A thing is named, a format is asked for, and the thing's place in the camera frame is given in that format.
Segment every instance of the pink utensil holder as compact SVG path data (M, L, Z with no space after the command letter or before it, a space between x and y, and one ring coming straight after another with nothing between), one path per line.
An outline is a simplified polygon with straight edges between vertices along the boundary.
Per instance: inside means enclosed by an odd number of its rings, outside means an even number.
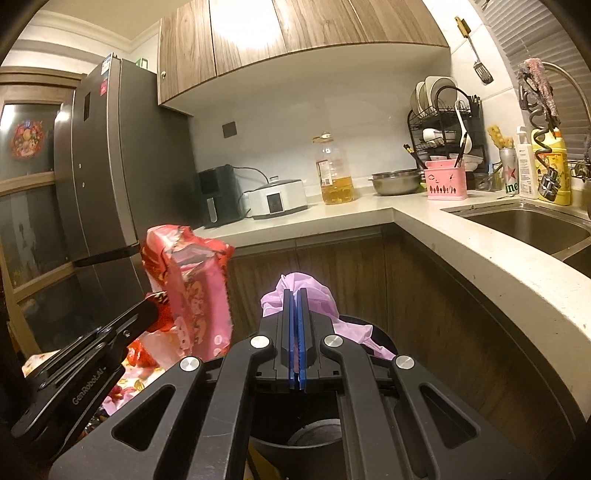
M427 197L430 200L465 200L468 198L464 165L454 167L455 160L425 163Z

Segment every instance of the metal bowl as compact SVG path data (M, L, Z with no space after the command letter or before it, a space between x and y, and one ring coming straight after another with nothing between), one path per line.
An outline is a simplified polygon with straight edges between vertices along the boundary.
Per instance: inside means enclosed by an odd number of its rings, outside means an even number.
M380 195L405 195L414 193L421 184L421 174L412 170L387 171L374 173L370 178L374 189Z

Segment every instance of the red star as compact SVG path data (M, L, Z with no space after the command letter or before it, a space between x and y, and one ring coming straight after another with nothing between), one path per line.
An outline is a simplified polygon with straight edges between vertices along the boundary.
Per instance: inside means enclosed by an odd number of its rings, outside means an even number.
M510 168L505 170L505 176L507 177L507 180L514 178L517 179L517 177L515 176L515 168L513 168L512 170Z

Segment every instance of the upper cabinet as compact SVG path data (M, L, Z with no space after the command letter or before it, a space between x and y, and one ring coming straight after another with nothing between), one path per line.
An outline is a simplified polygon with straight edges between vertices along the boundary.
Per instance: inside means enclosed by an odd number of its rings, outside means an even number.
M346 45L366 49L323 48ZM246 85L264 88L343 63L352 69L397 61L411 67L416 59L428 64L442 47L448 45L423 0L193 0L160 22L158 100L191 114L191 105L244 92ZM286 55L301 51L315 53ZM276 57L283 60L261 63ZM243 69L255 63L264 67ZM245 72L229 80L225 74L235 70ZM214 77L220 80L194 88Z
M272 0L209 0L218 75L286 53Z
M160 21L158 103L215 76L209 1L193 0Z

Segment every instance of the black air fryer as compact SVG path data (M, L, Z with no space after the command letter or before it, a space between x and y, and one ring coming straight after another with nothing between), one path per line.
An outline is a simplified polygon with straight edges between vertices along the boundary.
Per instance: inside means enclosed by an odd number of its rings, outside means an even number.
M242 190L231 165L197 173L195 190L205 228L227 225L244 217Z

